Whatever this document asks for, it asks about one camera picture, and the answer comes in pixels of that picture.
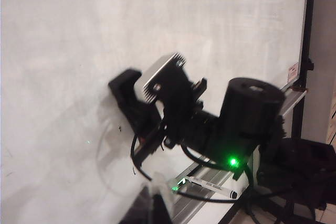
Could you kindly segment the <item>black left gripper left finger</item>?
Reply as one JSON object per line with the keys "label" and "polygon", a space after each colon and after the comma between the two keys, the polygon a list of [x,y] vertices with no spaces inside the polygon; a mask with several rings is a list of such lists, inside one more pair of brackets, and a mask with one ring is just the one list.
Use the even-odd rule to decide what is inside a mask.
{"label": "black left gripper left finger", "polygon": [[151,203],[149,187],[144,186],[119,223],[152,223]]}

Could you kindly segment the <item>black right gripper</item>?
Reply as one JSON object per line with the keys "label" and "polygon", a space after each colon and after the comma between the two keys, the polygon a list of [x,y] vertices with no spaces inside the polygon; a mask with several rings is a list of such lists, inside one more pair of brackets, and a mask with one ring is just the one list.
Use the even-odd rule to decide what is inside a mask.
{"label": "black right gripper", "polygon": [[124,102],[122,112],[135,134],[149,134],[142,136],[144,141],[140,143],[140,149],[135,151],[136,164],[142,164],[164,140],[170,141],[166,143],[168,148],[180,145],[185,155],[199,164],[202,162],[188,151],[189,148],[215,161],[216,151],[219,150],[215,143],[218,139],[217,117],[197,111],[181,123],[162,121],[159,124],[161,117],[156,106],[135,100]]}

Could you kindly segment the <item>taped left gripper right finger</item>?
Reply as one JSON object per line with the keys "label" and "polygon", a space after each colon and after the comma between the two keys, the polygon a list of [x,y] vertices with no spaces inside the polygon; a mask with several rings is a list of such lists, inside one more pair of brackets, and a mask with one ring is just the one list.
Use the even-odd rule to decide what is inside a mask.
{"label": "taped left gripper right finger", "polygon": [[163,174],[153,174],[153,223],[173,223],[174,195]]}

